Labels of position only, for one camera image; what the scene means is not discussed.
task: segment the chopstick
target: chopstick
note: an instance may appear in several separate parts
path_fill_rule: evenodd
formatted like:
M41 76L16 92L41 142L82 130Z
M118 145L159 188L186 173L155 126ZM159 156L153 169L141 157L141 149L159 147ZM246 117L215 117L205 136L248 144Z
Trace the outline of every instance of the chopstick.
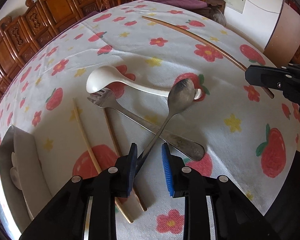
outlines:
M107 125L108 125L108 129L109 129L109 132L110 132L110 135L111 135L111 139L112 139L115 151L116 151L117 155L119 157L121 157L122 156L122 152L120 150L119 143L117 141L117 138L115 137L114 129L113 129L111 123L110 123L110 120L109 120L109 117L108 117L108 114L107 114L107 111L106 111L105 108L103 109L103 112L105 114L106 122L107 122ZM138 190L136 189L135 186L133 186L133 188L132 188L132 193L136 197L136 200L138 201L141 209L143 211L147 211L147 207L146 207L145 203L142 201L142 199L140 198Z
M228 60L230 60L233 64L235 64L238 68L240 68L241 70L243 71L246 71L247 68L242 64L240 63L239 61L237 61L234 57L232 57L229 53L225 52L223 49L219 48L218 46L214 45L213 43L211 43L210 41L207 41L206 39L190 32L190 31L187 31L185 29L182 29L178 26L175 26L173 24L170 24L170 23L167 23L167 22L164 22L164 21L161 21L161 20L157 20L157 19L153 19L153 18L150 18L150 17L146 17L146 16L142 16L143 19L146 19L148 21L151 21L151 22L155 22L155 23L158 23L160 25L163 25L163 26L166 26L168 28L171 28L177 32L180 32L180 33L183 33L203 44L206 44L206 45L209 45L211 46L212 48L214 48L216 51L220 52L225 58L227 58ZM269 90L269 88L265 88L265 87L261 87L266 93L267 95L270 97L270 98L274 98L274 94Z
M88 153L90 155L90 158L92 160L92 163L94 165L94 167L96 168L98 174L100 174L102 172L101 168L100 168L100 165L96 159L96 157L94 156L93 154L93 151L91 149L91 146L90 146L90 143L88 141L88 138L87 138L87 135L84 131L84 128L82 126L82 123L81 123L81 120L80 120L80 117L79 117L79 114L78 114L78 109L77 109L77 105L74 101L74 98L72 98L72 102L73 102L73 110L74 110L74 116L75 116L75 119L77 120L77 124L79 126L79 130L81 132L81 135L82 135L82 138L84 140L84 143L86 144L86 147L87 147L87 150L88 150ZM120 212L122 213L122 215L125 217L125 219L129 222L129 223L132 223L133 222L133 219L130 217L130 215L125 212L123 209L122 209L122 204L120 203L119 199L117 197L114 198L114 202L117 206L117 208L120 210Z

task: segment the strawberry print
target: strawberry print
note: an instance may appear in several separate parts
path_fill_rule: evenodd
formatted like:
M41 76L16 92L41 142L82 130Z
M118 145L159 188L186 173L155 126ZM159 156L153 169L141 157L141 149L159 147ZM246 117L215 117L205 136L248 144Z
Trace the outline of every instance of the strawberry print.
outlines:
M171 11L167 11L171 14L183 14L183 11L176 11L176 10L171 10Z
M203 23L198 22L198 21L188 20L186 23L188 23L189 25L194 26L194 27L205 27L205 25Z
M184 160L184 163L186 166L195 169L202 176L210 177L212 174L212 160L208 153L205 153L204 157L198 162L187 158Z
M129 78L133 81L136 80L136 76L134 74L126 73L127 69L128 69L126 65L117 66L116 69L119 70L119 72L122 75L124 75L126 78ZM121 82L113 82L110 85L107 85L106 88L109 88L110 90L112 90L112 92L115 95L115 98L118 99L118 98L122 97L122 95L124 94L125 86L126 85Z
M53 53L55 53L57 51L59 46L56 46L54 47L52 50L50 50L48 53L47 53L47 57L50 57Z
M189 30L190 28L187 25L176 25L177 27L180 27L181 29L184 30Z
M117 17L116 19L113 19L113 22L118 22L124 20L126 17Z
M27 76L28 76L28 74L30 73L30 71L31 71L31 67L29 67L29 68L27 69L27 71L21 76L21 78L20 78L20 83L23 82L23 81L27 78Z
M266 176L275 178L283 171L286 165L286 147L277 128L270 129L270 125L266 125L266 141L258 146L256 155L261 155L261 167Z
M90 42L97 41L97 40L99 40L100 38L103 38L103 35L106 34L106 33L107 33L107 32L96 33L96 34L92 35L92 36L88 39L88 41L90 41Z
M54 89L51 96L46 100L46 109L53 110L60 105L63 97L62 88Z
M27 88L27 86L29 85L28 81L26 82L26 84L24 84L24 86L21 89L21 93L24 92Z
M258 53L255 49L251 48L248 45L241 45L240 46L240 51L245 57L249 59L250 62L252 63L258 63L261 66L264 66L266 64L265 60L263 57Z
M299 105L296 103L292 103L293 107L293 116L295 119L297 119L300 123L300 112L299 112Z
M194 73L184 73L179 75L176 80L174 81L173 85L177 84L180 80L183 80L185 78L190 78L193 82L195 89L201 89L202 95L197 100L194 100L195 102L199 102L205 99L206 95L210 95L209 90L203 85L204 83L204 76L202 74L196 75Z
M34 71L37 71L39 67L41 67L41 63L35 67Z
M111 15L112 15L111 13L103 14L103 15L101 15L100 17L95 18L95 19L93 20L93 22L99 22L99 21L102 21L102 20L104 20L104 19L108 19Z
M21 102L20 102L20 108L23 106L23 104L25 103L25 101L26 101L26 98L23 98L22 100L21 100Z
M53 67L53 72L51 73L51 76L54 76L55 74L57 74L58 72L61 72L65 69L66 64L69 62L69 59L67 60L61 60L58 64L56 64Z
M150 40L150 45L158 45L159 47L162 47L166 42L168 41L163 38L156 38Z
M7 125L9 125L11 123L11 118L13 116L13 112L11 112L8 116L8 119L7 119Z
M248 98L250 101L256 101L259 102L260 101L260 94L257 90L255 90L254 86L249 85L249 86L243 86L244 90L246 90L248 92Z
M74 37L74 40L80 39L83 36L83 33L79 34L78 36Z
M147 5L145 5L145 4L140 4L140 5L137 5L137 6L135 6L134 8L142 8L142 7L146 7Z
M159 233L171 232L173 234L180 234L183 229L185 216L180 215L179 211L172 209L168 212L168 215L157 216L156 230Z
M33 125L34 127L36 127L37 124L41 121L41 112L42 112L42 111L39 111L39 112L35 112L35 113L34 113L34 117L33 117L33 119L32 119L32 125Z
M286 116L286 118L288 118L290 120L291 113L290 113L289 107L285 104L281 104L281 106L282 106L282 111L283 111L284 115Z
M41 60L45 55L46 55L46 54L43 53L43 54L41 55L41 57L39 58L39 60Z
M197 50L195 50L194 53L200 57L203 57L208 62L214 62L216 58L223 59L223 56L220 54L220 52L216 51L209 45L197 44L195 47Z
M106 45L98 50L97 55L108 54L112 50L111 45Z
M126 25L126 26L131 26L131 25L134 25L134 24L136 24L136 23L137 23L137 21L126 22L124 25Z

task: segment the tablecloth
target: tablecloth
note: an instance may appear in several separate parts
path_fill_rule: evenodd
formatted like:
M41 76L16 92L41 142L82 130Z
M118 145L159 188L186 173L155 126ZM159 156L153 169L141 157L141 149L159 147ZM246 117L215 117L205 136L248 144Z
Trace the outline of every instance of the tablecloth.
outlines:
M169 5L134 1L95 15L67 30L24 67L0 103L0 143L10 124L34 135L47 185L55 195L73 174L95 176L72 111L76 98L93 150L104 168L113 165L115 149L103 110L89 102L85 84L102 65L113 65L126 77L147 86L170 88L191 78L202 97L173 117L167 130L202 144L205 157L186 165L205 176L227 175L265 214L290 169L300 129L298 105L274 91L274 99L250 86L244 72L219 52L165 26L153 17L178 25L219 46L246 67L274 66L246 40L198 14ZM167 99L121 83L109 85L126 109L162 124ZM120 148L132 142L141 153L152 134L110 110ZM133 197L124 205L134 218L128 224L117 213L118 239L182 239L184 200L167 191L159 140L135 185L148 211ZM1 205L5 199L0 185Z

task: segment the red flower print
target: red flower print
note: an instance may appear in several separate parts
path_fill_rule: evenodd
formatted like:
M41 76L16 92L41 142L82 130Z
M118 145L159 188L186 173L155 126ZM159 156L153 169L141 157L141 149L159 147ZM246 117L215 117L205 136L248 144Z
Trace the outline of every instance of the red flower print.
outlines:
M183 229L185 216L180 215L179 211L172 209L169 211L168 216L157 216L157 231L159 233L171 232L173 234L180 234Z
M53 67L53 72L51 74L51 76L54 76L55 74L57 74L58 72L61 72L65 69L66 67L66 64L69 62L69 59L67 60L61 60L58 64L56 64L54 67Z
M136 80L136 76L134 74L126 73L127 69L128 69L126 65L120 65L120 66L117 66L116 68L125 77L127 77L133 81ZM126 85L121 82L113 82L110 85L107 85L106 88L109 88L110 90L112 90L112 92L115 95L115 98L118 99L118 98L122 97L122 95L124 94L125 86Z
M106 45L103 46L101 49L98 50L97 55L102 55L102 54L108 54L112 50L111 45Z
M190 29L187 25L176 25L176 26L180 27L182 29L185 29L185 30L189 30Z
M34 117L33 117L33 120L32 120L32 125L34 127L37 126L37 124L41 121L41 112L42 111L39 111L39 112L35 112L34 113Z
M248 98L250 101L256 101L256 102L260 101L259 98L260 94L258 91L255 90L255 88L252 85L243 86L243 88L248 92Z
M126 26L131 26L131 25L134 25L134 24L136 24L136 23L137 23L136 21L126 22L124 25L126 25Z
M281 106L282 106L282 111L283 111L284 115L286 116L286 118L288 118L290 120L291 113L290 113L289 107L285 104L281 104Z
M107 32L96 33L96 34L92 35L92 36L88 39L88 41L90 41L90 42L97 41L97 40L99 40L100 38L103 38L103 35L106 34L106 33L107 33Z
M177 84L180 80L183 80L185 78L190 78L193 82L195 89L201 89L202 95L197 100L194 100L194 102L199 102L205 99L206 95L210 95L209 90L203 85L204 83L204 76L202 74L196 75L194 73L184 73L179 75L176 80L174 81L173 85Z
M190 168L195 169L199 172L202 176L210 177L212 174L212 160L208 153L204 155L204 157L196 162L196 161L189 161L188 163L185 162L187 166Z
M28 74L30 73L30 71L31 71L31 67L29 67L29 68L27 69L27 71L21 76L21 78L20 78L20 83L23 82L23 81L27 78L27 76L28 76Z
M42 56L39 58L39 60L41 60L46 54L43 53Z
M11 112L8 116L8 119L7 119L7 125L9 125L11 123L11 118L13 116L13 112Z
M117 17L116 19L113 19L113 22L118 22L124 20L126 17Z
M208 62L214 62L216 58L223 59L223 56L209 45L197 44L195 47L197 50L194 53Z
M21 100L21 102L20 102L20 108L23 106L23 104L25 103L25 101L26 101L26 98L23 98L23 99Z
M21 93L24 92L27 88L27 86L29 85L28 81L26 82L26 84L24 84L24 86L21 89Z
M171 11L167 11L171 14L183 14L183 11L176 11L176 10L171 10Z
M83 33L79 34L78 36L75 36L74 40L77 40L77 39L81 38L82 36L83 36Z
M140 5L137 5L137 6L135 6L135 8L142 8L142 7L146 7L147 5L145 5L145 4L140 4Z
M102 21L102 20L104 20L104 19L108 19L111 15L112 15L111 13L103 14L103 15L101 15L100 17L95 18L95 19L93 20L93 22L99 22L99 21Z
M189 25L194 26L194 27L205 27L205 25L203 23L198 22L198 21L188 20L186 23L188 23Z
M53 53L55 53L57 51L59 46L54 47L52 50L50 50L50 52L47 53L47 57L50 57Z
M162 47L166 42L168 41L164 40L163 38L151 39L150 45L158 45L159 47Z
M297 119L300 123L299 105L296 103L292 103L292 107L293 107L293 115L294 115L295 119Z
M41 63L35 67L34 71L37 71L39 67L41 67Z
M263 57L254 48L251 48L250 46L243 44L240 46L240 51L243 55L245 55L245 57L249 59L250 62L252 63L258 62L258 64L261 66L264 66L266 64Z
M34 55L31 61L35 61L38 55Z

